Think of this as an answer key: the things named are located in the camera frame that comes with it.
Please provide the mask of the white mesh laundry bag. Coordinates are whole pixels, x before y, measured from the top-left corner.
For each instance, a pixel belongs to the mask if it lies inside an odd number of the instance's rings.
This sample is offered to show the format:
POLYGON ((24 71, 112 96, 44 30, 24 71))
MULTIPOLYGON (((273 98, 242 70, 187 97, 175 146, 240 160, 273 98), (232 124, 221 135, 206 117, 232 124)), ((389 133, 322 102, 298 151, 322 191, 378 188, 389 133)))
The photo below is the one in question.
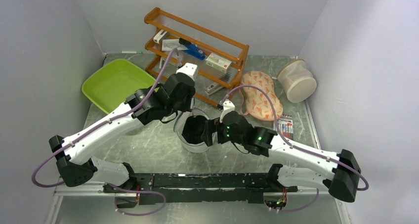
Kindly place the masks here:
POLYGON ((189 152, 204 153, 209 150, 201 139, 207 120, 209 117, 199 108, 193 108, 190 112, 182 112, 177 116, 173 131, 178 135, 182 146, 189 152))

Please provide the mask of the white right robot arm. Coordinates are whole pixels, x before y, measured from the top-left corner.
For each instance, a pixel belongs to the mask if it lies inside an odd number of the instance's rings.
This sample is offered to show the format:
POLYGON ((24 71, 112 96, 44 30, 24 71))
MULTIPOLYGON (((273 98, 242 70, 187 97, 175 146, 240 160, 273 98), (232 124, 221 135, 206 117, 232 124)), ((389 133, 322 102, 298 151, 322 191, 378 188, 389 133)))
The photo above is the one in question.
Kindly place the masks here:
POLYGON ((201 138, 207 146, 213 145, 213 134, 219 144, 231 142, 253 155, 282 157, 297 164, 296 168, 276 168, 267 177, 267 186, 272 191, 290 186, 317 188, 327 190, 340 201, 353 203, 361 190, 358 186, 361 169, 349 150, 328 152, 284 139, 274 130, 253 127, 235 111, 205 122, 201 138))

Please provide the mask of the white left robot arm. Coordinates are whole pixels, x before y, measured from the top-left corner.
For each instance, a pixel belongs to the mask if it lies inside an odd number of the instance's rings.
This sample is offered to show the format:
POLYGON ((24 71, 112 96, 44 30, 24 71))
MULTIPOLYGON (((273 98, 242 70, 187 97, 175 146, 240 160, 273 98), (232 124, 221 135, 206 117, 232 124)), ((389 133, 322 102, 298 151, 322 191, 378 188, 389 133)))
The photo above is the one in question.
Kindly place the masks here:
POLYGON ((113 112, 80 134, 51 138, 53 151, 70 144, 68 149, 56 155, 56 165, 64 183, 75 187, 94 180, 111 183, 124 192, 133 191, 137 178, 129 164, 107 162, 94 154, 102 146, 151 121, 160 121, 179 111, 191 111, 196 76, 196 72, 179 69, 164 84, 158 84, 157 91, 150 96, 147 96, 150 88, 138 89, 113 112))

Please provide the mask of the black bra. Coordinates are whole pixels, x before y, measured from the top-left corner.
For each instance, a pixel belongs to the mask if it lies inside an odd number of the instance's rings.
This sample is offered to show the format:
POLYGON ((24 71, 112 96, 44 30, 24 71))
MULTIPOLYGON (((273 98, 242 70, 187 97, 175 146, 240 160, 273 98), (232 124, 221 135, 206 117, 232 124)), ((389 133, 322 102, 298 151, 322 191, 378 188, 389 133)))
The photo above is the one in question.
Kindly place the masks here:
POLYGON ((202 139, 202 135, 206 132, 208 121, 209 119, 202 115, 188 117, 182 130, 182 137, 192 145, 207 144, 206 139, 202 139))

